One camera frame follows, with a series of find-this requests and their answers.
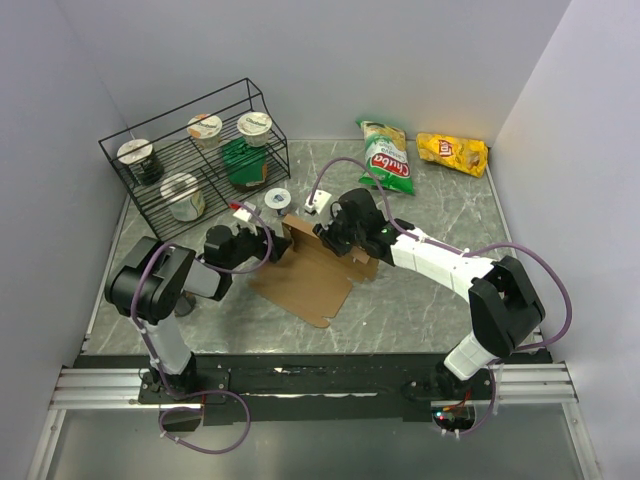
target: chip bag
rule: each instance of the chip bag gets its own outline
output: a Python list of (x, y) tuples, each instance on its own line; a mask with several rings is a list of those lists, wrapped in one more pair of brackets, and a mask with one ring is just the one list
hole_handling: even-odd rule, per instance
[(489, 151), (481, 140), (419, 133), (416, 146), (420, 158), (455, 168), (480, 178), (487, 168)]
[[(375, 122), (358, 122), (364, 132), (364, 157), (384, 188), (413, 195), (413, 181), (407, 161), (407, 139), (398, 128)], [(360, 183), (375, 185), (368, 173)]]

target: gray marble surface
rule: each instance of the gray marble surface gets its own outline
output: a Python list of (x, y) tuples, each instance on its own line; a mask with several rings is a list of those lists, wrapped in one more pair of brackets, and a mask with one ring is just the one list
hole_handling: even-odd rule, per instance
[[(394, 216), (414, 223), (429, 235), (460, 248), (478, 248), (505, 241), (506, 235), (490, 183), (423, 162), (415, 143), (409, 143), (409, 162), (415, 196), (390, 192)], [(329, 160), (339, 156), (364, 158), (363, 141), (290, 142), (291, 179), (281, 182), (301, 205)], [(354, 165), (328, 170), (321, 188), (341, 194), (359, 186)], [(380, 194), (373, 193), (381, 205)], [(264, 207), (264, 193), (251, 202)], [(281, 232), (279, 220), (265, 219)], [(214, 224), (231, 224), (231, 213), (182, 234), (175, 241), (200, 252), (206, 231)], [(151, 230), (131, 205), (112, 266), (119, 263), (142, 235)], [(327, 329), (317, 329), (265, 300), (247, 285), (247, 276), (234, 278), (219, 303), (198, 299), (196, 309), (180, 319), (189, 347), (197, 353), (367, 353), (446, 352), (471, 329), (468, 304), (448, 289), (415, 272), (381, 264), (373, 282), (356, 284)], [(398, 316), (398, 310), (404, 312)], [(144, 346), (130, 322), (102, 300), (85, 353), (138, 354)]]

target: green chip bag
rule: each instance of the green chip bag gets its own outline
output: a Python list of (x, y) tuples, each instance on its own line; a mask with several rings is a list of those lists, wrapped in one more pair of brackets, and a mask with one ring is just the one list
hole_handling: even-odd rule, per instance
[[(358, 122), (364, 132), (364, 157), (367, 167), (384, 188), (413, 195), (413, 181), (407, 161), (407, 138), (398, 128), (382, 123)], [(360, 183), (375, 185), (368, 173)]]

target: green package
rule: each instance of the green package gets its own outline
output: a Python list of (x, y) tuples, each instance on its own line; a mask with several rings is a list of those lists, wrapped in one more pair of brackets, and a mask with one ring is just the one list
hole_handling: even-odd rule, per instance
[(251, 147), (244, 138), (236, 138), (222, 146), (222, 156), (229, 181), (233, 185), (253, 187), (267, 178), (266, 150)]
[[(407, 161), (407, 138), (398, 128), (382, 123), (361, 121), (364, 132), (364, 157), (367, 167), (380, 184), (389, 190), (413, 195), (413, 180)], [(368, 173), (360, 177), (360, 183), (375, 185)]]

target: white wall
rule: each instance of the white wall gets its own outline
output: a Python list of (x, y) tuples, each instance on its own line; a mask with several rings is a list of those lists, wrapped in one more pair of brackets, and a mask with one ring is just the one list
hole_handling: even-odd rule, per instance
[[(625, 480), (640, 469), (638, 25), (634, 0), (573, 0), (492, 150), (513, 236), (566, 280), (575, 320), (553, 352), (605, 478)], [(552, 298), (548, 334), (561, 324)]]
[(129, 124), (249, 76), (290, 138), (374, 114), (489, 142), (569, 3), (57, 1)]
[(52, 0), (0, 15), (0, 478), (24, 478), (78, 353), (123, 190), (97, 139), (123, 128)]

